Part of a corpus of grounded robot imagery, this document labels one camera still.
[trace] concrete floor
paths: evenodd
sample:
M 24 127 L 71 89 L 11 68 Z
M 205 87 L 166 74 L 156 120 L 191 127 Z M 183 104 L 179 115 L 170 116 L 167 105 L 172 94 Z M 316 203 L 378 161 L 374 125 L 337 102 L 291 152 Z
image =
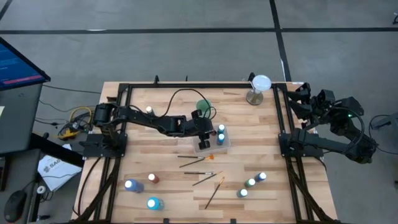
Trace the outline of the concrete floor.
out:
M 394 0 L 277 0 L 286 27 L 390 27 Z M 262 0 L 13 0 L 0 30 L 137 29 L 173 27 L 273 27 L 271 8 Z M 250 72 L 284 81 L 274 33 L 246 34 L 99 34 L 3 35 L 52 77 L 50 85 L 101 91 L 105 81 L 235 81 Z M 398 32 L 284 33 L 293 81 L 309 82 L 337 98 L 354 96 L 365 109 L 366 130 L 377 114 L 398 111 L 396 73 Z M 44 88 L 41 100 L 60 109 L 95 105 L 98 95 Z M 39 105 L 41 118 L 68 113 Z M 57 130 L 36 123 L 38 133 Z M 319 127 L 325 138 L 339 139 Z M 398 152 L 396 130 L 374 132 L 381 148 Z M 80 148 L 73 144 L 74 150 Z M 326 154 L 328 178 L 338 217 L 347 223 L 396 223 L 398 156 L 377 152 L 359 165 L 339 154 Z M 79 177 L 40 206 L 40 214 L 66 222 L 72 213 Z

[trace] small bottle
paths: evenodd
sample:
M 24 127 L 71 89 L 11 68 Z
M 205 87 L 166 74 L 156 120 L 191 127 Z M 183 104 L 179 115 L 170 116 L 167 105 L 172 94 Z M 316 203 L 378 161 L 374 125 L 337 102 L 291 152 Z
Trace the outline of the small bottle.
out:
M 224 134 L 219 134 L 217 136 L 217 145 L 222 145 L 224 143 L 224 138 L 225 138 Z
M 239 190 L 239 191 L 236 193 L 236 195 L 237 195 L 238 197 L 246 197 L 247 194 L 248 194 L 248 190 L 246 190 L 246 189 L 241 189 L 241 190 Z
M 255 180 L 256 182 L 260 182 L 260 181 L 265 180 L 266 178 L 267 178 L 267 174 L 266 174 L 265 172 L 261 172 L 261 173 L 257 174 L 257 175 L 254 177 L 254 180 Z
M 134 179 L 129 179 L 124 183 L 124 188 L 128 191 L 141 193 L 144 191 L 144 184 L 142 184 Z
M 158 183 L 160 180 L 159 177 L 156 176 L 155 174 L 149 174 L 148 179 L 154 184 Z
M 245 187 L 253 187 L 254 184 L 256 184 L 256 181 L 253 178 L 250 178 L 249 180 L 245 181 L 244 186 Z
M 162 210 L 164 208 L 164 202 L 162 199 L 150 197 L 147 202 L 147 208 L 151 210 Z
M 218 126 L 218 134 L 224 134 L 224 130 L 225 130 L 225 125 L 223 125 L 223 124 L 220 124 L 219 126 Z
M 147 111 L 148 114 L 150 114 L 152 116 L 155 116 L 155 112 L 154 112 L 154 110 L 152 109 L 151 106 L 147 106 L 146 111 Z

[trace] wooden tabletop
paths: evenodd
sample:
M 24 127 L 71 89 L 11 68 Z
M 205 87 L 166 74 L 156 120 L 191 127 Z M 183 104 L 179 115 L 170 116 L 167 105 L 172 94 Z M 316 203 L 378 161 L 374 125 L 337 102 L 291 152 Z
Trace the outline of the wooden tabletop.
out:
M 100 102 L 106 102 L 107 96 L 116 96 L 118 85 L 118 82 L 106 82 Z M 287 83 L 287 86 L 289 90 L 298 87 L 293 83 Z M 132 91 L 131 104 L 142 110 L 146 106 L 151 106 L 156 114 L 163 114 L 176 90 L 137 88 Z M 217 109 L 213 126 L 226 125 L 231 147 L 227 152 L 215 154 L 214 160 L 179 168 L 180 165 L 193 161 L 177 157 L 194 155 L 192 138 L 170 138 L 159 134 L 155 129 L 128 124 L 126 129 L 128 144 L 126 155 L 121 160 L 112 222 L 160 223 L 163 218 L 169 218 L 172 223 L 229 223 L 231 218 L 236 218 L 238 223 L 295 223 L 286 163 L 280 155 L 277 140 L 280 131 L 273 92 L 265 91 L 264 101 L 259 106 L 251 106 L 245 99 L 248 89 L 197 90 Z M 200 95 L 194 91 L 177 93 L 169 115 L 185 114 L 190 119 L 190 113 L 196 109 L 196 102 L 200 99 Z M 289 127 L 281 93 L 280 102 L 285 127 Z M 90 158 L 85 162 L 78 193 L 95 160 L 96 158 Z M 98 191 L 103 161 L 104 159 L 100 160 L 89 176 L 83 192 L 82 211 Z M 303 163 L 310 193 L 326 214 L 336 218 L 324 167 L 314 158 L 303 158 Z M 223 172 L 193 187 L 192 184 L 207 176 L 184 174 L 186 171 Z M 253 178 L 259 172 L 265 172 L 267 179 L 248 189 L 247 197 L 237 198 L 236 192 L 244 188 L 244 181 Z M 147 180 L 150 173 L 159 176 L 158 184 Z M 205 210 L 205 205 L 222 177 L 225 177 L 223 184 Z M 124 182 L 127 179 L 142 182 L 145 191 L 140 194 L 126 191 Z M 148 210 L 146 202 L 149 197 L 163 199 L 164 210 Z M 102 218 L 105 217 L 107 203 L 108 194 L 103 201 Z M 305 218 L 303 203 L 301 206 L 302 216 Z

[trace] white lamp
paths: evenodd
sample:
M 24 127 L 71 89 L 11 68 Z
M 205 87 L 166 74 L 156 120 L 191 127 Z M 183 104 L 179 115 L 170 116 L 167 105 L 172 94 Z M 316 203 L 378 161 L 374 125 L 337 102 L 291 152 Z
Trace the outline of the white lamp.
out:
M 250 84 L 253 89 L 247 93 L 246 101 L 251 105 L 259 105 L 264 98 L 262 92 L 271 88 L 271 80 L 265 75 L 256 75 Z

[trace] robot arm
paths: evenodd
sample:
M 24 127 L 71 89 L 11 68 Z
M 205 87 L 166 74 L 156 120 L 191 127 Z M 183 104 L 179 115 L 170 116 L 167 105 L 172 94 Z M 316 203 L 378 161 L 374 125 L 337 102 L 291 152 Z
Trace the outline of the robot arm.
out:
M 158 117 L 133 110 L 130 106 L 102 103 L 95 108 L 93 124 L 101 129 L 104 136 L 103 143 L 111 147 L 119 146 L 119 134 L 116 131 L 116 126 L 128 122 L 154 128 L 159 133 L 170 137 L 198 136 L 200 138 L 199 148 L 209 148 L 210 143 L 207 139 L 214 131 L 211 120 L 200 117 L 200 110 L 193 111 L 191 115 L 192 119 L 187 121 L 185 116 Z
M 310 92 L 310 85 L 305 83 L 295 92 L 287 93 L 292 99 L 289 105 L 298 119 L 304 119 L 307 122 L 302 123 L 303 129 L 296 128 L 291 134 L 282 133 L 279 136 L 282 153 L 285 156 L 320 157 L 323 155 L 321 149 L 326 149 L 343 154 L 348 159 L 361 164 L 370 163 L 377 144 L 364 134 L 364 127 L 359 130 L 351 120 L 353 116 L 364 114 L 358 101 L 353 97 L 335 101 L 335 96 L 330 90 L 322 90 L 320 94 L 311 98 Z M 319 124 L 330 124 L 332 133 L 356 143 L 344 144 L 307 132 Z

